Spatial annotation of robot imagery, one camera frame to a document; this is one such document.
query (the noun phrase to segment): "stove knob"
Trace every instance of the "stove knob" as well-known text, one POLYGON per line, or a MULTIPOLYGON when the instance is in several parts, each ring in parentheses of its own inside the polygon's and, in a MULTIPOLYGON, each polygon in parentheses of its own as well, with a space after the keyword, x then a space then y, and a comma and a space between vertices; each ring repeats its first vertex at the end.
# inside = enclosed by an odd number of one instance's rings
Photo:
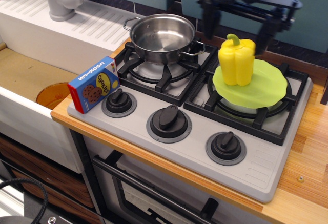
POLYGON ((155 112, 150 127, 159 137, 176 138, 187 130, 188 122, 176 105, 170 105, 155 112))
POLYGON ((118 114, 128 111, 132 106, 132 100, 128 94, 123 92, 121 88, 110 94, 106 100, 106 108, 108 111, 118 114))
POLYGON ((221 133, 212 141, 211 150, 223 160, 232 160, 240 155, 241 146, 233 132, 221 133))

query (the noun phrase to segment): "pot handle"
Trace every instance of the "pot handle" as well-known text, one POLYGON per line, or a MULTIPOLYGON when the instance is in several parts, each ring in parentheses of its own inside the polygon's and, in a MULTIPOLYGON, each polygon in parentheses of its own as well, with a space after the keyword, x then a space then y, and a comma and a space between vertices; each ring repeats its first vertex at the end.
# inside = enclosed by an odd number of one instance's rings
POLYGON ((127 25, 128 21, 133 21, 133 20, 136 20, 136 19, 141 20, 140 17, 134 17, 134 18, 130 18, 130 19, 125 20, 124 25, 123 25, 123 28, 124 28, 125 30, 131 31, 130 28, 127 28, 127 27, 126 27, 126 25, 127 25))
POLYGON ((205 44, 203 42, 199 42, 199 41, 196 41, 198 44, 201 44, 203 45, 203 50, 200 51, 200 52, 197 52, 195 54, 190 54, 190 53, 187 53, 187 52, 183 52, 183 51, 180 51, 179 53, 181 54, 184 54, 184 55, 187 55, 187 56, 197 56, 197 55, 200 55, 200 54, 203 54, 205 52, 205 44))

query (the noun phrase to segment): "oven window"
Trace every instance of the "oven window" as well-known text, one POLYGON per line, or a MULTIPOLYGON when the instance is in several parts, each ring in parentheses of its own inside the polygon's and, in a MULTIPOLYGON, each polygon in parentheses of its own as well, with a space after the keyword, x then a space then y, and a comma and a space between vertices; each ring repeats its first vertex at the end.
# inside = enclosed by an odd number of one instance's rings
POLYGON ((146 223, 193 224, 193 222, 141 193, 132 186, 116 178, 114 179, 114 182, 120 204, 143 218, 147 221, 146 223))

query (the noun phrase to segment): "sink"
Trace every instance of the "sink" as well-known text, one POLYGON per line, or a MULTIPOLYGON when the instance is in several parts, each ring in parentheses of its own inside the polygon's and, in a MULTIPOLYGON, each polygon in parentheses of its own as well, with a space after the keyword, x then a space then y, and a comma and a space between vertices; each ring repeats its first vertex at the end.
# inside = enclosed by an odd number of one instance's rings
POLYGON ((0 0, 0 37, 7 46, 0 54, 0 133, 81 173, 69 129, 52 120, 36 95, 111 55, 129 37, 124 21, 136 14, 91 1, 75 12, 56 22, 47 0, 0 0))
POLYGON ((128 37, 134 13, 84 0, 75 16, 55 22, 47 0, 0 0, 0 36, 9 49, 75 74, 111 55, 128 37))

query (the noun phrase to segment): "black knob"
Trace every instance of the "black knob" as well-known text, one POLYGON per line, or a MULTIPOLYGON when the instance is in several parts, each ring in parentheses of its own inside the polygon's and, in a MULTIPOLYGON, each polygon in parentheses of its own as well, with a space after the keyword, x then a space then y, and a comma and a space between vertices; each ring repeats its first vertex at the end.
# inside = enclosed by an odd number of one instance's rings
POLYGON ((233 132, 221 133, 212 141, 211 150, 223 160, 232 160, 240 155, 241 146, 233 132))
POLYGON ((116 114, 128 111, 131 106, 131 98, 121 88, 110 94, 106 101, 107 110, 116 114))
POLYGON ((219 203, 213 198, 209 198, 200 212, 200 216, 205 220, 211 220, 219 203))
POLYGON ((165 130, 172 126, 178 119, 178 111, 176 105, 166 107, 159 116, 159 127, 165 130))
POLYGON ((155 112, 150 127, 159 137, 176 138, 187 130, 188 122, 176 105, 170 105, 155 112))

